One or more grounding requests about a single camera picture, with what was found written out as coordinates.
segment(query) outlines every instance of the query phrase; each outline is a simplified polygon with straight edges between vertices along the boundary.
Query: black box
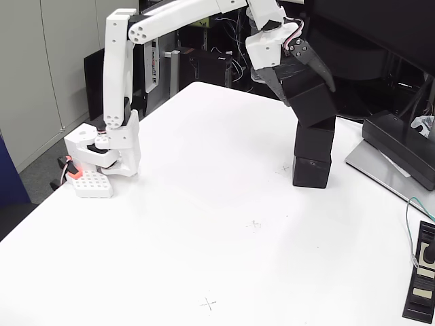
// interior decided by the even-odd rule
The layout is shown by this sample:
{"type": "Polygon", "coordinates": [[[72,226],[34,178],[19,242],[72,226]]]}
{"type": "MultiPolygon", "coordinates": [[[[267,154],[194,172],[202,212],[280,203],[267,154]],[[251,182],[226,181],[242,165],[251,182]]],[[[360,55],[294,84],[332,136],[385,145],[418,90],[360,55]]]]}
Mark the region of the black box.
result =
{"type": "Polygon", "coordinates": [[[311,68],[283,79],[282,84],[285,96],[304,128],[337,114],[329,87],[311,68]]]}
{"type": "Polygon", "coordinates": [[[293,185],[296,187],[326,188],[331,163],[331,159],[328,162],[320,162],[295,156],[293,160],[293,185]]]}
{"type": "Polygon", "coordinates": [[[308,128],[298,123],[294,155],[315,161],[330,161],[334,133],[335,117],[330,117],[308,128]]]}
{"type": "Polygon", "coordinates": [[[362,137],[427,190],[435,188],[435,143],[388,111],[368,117],[362,137]]]}
{"type": "Polygon", "coordinates": [[[232,56],[193,48],[177,48],[180,53],[179,90],[193,82],[230,88],[232,56]]]}

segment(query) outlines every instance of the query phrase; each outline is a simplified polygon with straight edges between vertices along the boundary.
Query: computer monitor stand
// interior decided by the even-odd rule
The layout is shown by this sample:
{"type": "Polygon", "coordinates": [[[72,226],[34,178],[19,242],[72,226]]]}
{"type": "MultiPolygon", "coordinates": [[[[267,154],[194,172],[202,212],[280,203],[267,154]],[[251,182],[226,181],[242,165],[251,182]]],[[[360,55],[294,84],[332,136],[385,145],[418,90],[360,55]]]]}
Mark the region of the computer monitor stand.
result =
{"type": "MultiPolygon", "coordinates": [[[[362,141],[347,157],[346,163],[363,172],[405,201],[417,197],[426,209],[435,214],[435,192],[430,192],[412,177],[405,177],[376,148],[362,141]]],[[[412,205],[423,211],[415,202],[412,205]]]]}

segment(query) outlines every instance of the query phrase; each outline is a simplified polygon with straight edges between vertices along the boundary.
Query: black block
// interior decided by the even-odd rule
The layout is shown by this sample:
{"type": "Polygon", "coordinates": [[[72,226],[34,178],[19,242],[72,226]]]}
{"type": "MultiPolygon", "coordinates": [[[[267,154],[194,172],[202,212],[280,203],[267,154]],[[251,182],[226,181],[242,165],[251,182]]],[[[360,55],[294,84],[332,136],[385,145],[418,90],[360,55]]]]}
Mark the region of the black block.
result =
{"type": "Polygon", "coordinates": [[[282,80],[285,96],[304,128],[334,117],[336,107],[324,80],[312,69],[305,69],[282,80]]]}
{"type": "Polygon", "coordinates": [[[320,162],[295,156],[293,160],[293,185],[324,189],[328,184],[330,169],[331,159],[329,162],[320,162]]]}
{"type": "Polygon", "coordinates": [[[329,162],[335,133],[335,117],[330,117],[312,127],[298,123],[294,155],[315,161],[329,162]]]}

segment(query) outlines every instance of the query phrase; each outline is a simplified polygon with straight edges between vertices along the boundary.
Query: pencil cross mark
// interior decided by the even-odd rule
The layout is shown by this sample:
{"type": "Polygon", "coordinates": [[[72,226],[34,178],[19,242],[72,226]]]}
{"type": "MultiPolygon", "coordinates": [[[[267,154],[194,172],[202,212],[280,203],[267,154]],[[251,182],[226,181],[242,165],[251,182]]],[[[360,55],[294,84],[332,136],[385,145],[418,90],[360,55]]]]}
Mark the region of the pencil cross mark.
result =
{"type": "Polygon", "coordinates": [[[210,309],[210,311],[211,311],[211,304],[215,304],[216,303],[216,301],[214,301],[214,302],[209,302],[209,300],[207,300],[207,298],[205,298],[205,301],[207,302],[206,304],[201,304],[200,306],[208,306],[209,307],[209,309],[210,309]]]}

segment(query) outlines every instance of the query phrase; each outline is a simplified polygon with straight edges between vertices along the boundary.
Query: black computer tower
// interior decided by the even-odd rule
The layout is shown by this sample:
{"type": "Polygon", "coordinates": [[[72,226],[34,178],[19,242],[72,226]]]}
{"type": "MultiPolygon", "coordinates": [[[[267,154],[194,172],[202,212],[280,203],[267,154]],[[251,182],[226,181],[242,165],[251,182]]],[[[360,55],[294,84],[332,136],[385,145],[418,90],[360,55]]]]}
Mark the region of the black computer tower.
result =
{"type": "Polygon", "coordinates": [[[177,48],[180,53],[179,90],[193,82],[230,88],[232,56],[193,48],[177,48]]]}

